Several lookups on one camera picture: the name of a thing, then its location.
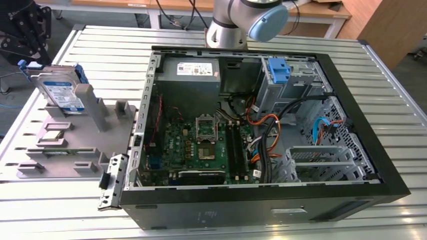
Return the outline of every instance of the blue cable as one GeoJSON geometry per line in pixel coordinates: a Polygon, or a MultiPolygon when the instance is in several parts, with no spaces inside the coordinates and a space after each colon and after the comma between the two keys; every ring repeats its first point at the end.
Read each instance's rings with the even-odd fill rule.
{"type": "Polygon", "coordinates": [[[8,106],[8,105],[0,104],[0,107],[8,108],[8,109],[22,109],[24,106],[8,106]]]}
{"type": "Polygon", "coordinates": [[[313,134],[313,142],[314,142],[314,143],[318,142],[318,126],[319,126],[321,121],[325,122],[325,125],[327,125],[327,126],[331,125],[330,120],[329,120],[326,117],[323,117],[323,116],[321,116],[321,117],[314,121],[313,133],[311,133],[311,134],[313,134]]]}

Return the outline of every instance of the power supply label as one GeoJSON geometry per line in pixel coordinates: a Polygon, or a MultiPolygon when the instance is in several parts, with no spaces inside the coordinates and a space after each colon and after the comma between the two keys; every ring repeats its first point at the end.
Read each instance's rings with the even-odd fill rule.
{"type": "Polygon", "coordinates": [[[213,76],[213,63],[181,62],[177,68],[177,75],[213,76]]]}
{"type": "Polygon", "coordinates": [[[70,82],[44,81],[43,84],[50,97],[63,110],[80,112],[86,109],[80,99],[74,94],[74,86],[70,82]]]}

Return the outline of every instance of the motherboard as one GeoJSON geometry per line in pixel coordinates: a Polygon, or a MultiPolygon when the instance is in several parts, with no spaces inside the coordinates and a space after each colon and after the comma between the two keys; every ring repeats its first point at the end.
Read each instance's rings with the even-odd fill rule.
{"type": "Polygon", "coordinates": [[[166,126],[162,156],[148,157],[143,185],[250,184],[246,146],[253,127],[210,116],[166,126]]]}

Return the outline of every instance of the sticker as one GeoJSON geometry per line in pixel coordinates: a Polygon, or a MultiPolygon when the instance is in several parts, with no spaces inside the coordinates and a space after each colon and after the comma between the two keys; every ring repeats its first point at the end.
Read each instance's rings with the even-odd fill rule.
{"type": "Polygon", "coordinates": [[[213,63],[181,62],[177,67],[177,75],[213,76],[213,63]]]}
{"type": "Polygon", "coordinates": [[[257,178],[262,177],[262,171],[254,170],[253,176],[257,178]]]}
{"type": "Polygon", "coordinates": [[[139,8],[147,8],[146,4],[134,4],[134,3],[128,3],[127,4],[130,7],[139,7],[139,8]]]}
{"type": "Polygon", "coordinates": [[[273,214],[302,214],[307,213],[307,211],[303,208],[275,208],[271,209],[273,214]]]}
{"type": "Polygon", "coordinates": [[[255,106],[255,105],[251,106],[251,109],[254,109],[254,111],[255,111],[257,113],[258,113],[259,110],[261,110],[261,108],[259,108],[258,106],[255,106]]]}
{"type": "Polygon", "coordinates": [[[79,112],[86,109],[80,99],[74,94],[74,86],[64,81],[44,81],[44,87],[48,95],[54,98],[58,106],[71,112],[79,112]]]}

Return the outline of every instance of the green motherboard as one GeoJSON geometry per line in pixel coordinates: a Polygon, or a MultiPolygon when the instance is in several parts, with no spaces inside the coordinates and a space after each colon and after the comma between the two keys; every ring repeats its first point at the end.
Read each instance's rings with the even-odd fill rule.
{"type": "Polygon", "coordinates": [[[217,132],[217,141],[197,140],[197,123],[195,122],[173,122],[167,124],[163,144],[162,157],[148,159],[151,170],[146,172],[146,179],[155,186],[170,186],[171,179],[177,178],[181,171],[223,171],[226,178],[223,184],[250,184],[253,178],[249,174],[247,153],[245,147],[247,145],[247,136],[253,134],[253,128],[249,125],[234,126],[239,132],[242,146],[230,148],[227,141],[226,123],[218,123],[215,128],[213,125],[201,124],[199,134],[210,135],[217,132]],[[241,173],[235,176],[233,166],[230,166],[229,151],[242,151],[241,173]]]}

